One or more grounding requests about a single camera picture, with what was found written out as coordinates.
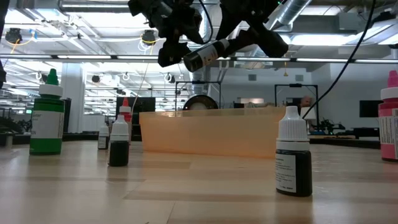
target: desk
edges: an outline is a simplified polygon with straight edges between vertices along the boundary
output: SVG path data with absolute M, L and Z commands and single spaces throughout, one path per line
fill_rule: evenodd
M 313 196 L 275 192 L 274 161 L 143 152 L 107 167 L 96 141 L 60 156 L 0 151 L 1 223 L 396 223 L 398 164 L 379 151 L 312 145 Z

